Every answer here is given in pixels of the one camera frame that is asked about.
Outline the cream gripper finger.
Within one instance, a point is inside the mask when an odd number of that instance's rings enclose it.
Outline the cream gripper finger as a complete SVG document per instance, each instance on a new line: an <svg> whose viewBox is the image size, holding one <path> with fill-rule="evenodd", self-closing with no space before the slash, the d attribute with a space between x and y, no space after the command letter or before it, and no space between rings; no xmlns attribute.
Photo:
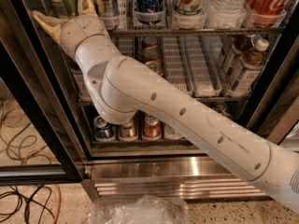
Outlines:
<svg viewBox="0 0 299 224"><path fill-rule="evenodd" d="M58 18L46 16L43 13L34 10L32 12L34 19L43 28L43 30L57 43L60 43L61 31L64 22Z"/></svg>
<svg viewBox="0 0 299 224"><path fill-rule="evenodd" d="M96 16L92 0L78 0L78 14Z"/></svg>

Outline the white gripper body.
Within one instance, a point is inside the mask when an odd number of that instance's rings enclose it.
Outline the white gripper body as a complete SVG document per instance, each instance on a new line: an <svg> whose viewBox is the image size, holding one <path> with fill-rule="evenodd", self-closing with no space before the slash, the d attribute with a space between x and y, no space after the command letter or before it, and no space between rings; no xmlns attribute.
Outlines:
<svg viewBox="0 0 299 224"><path fill-rule="evenodd" d="M80 15L63 26L60 47L71 59L76 58L76 51L81 43L89 42L92 42L92 49L98 49L100 60L110 59L110 36L98 17Z"/></svg>

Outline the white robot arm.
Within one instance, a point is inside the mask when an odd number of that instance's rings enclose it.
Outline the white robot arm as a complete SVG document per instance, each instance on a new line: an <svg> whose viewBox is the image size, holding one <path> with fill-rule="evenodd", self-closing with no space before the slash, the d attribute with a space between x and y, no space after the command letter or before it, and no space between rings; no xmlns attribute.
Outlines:
<svg viewBox="0 0 299 224"><path fill-rule="evenodd" d="M79 66L99 115L124 124L143 111L178 131L214 161L267 196L299 212L299 154L280 147L194 100L120 53L93 7L68 21L32 13Z"/></svg>

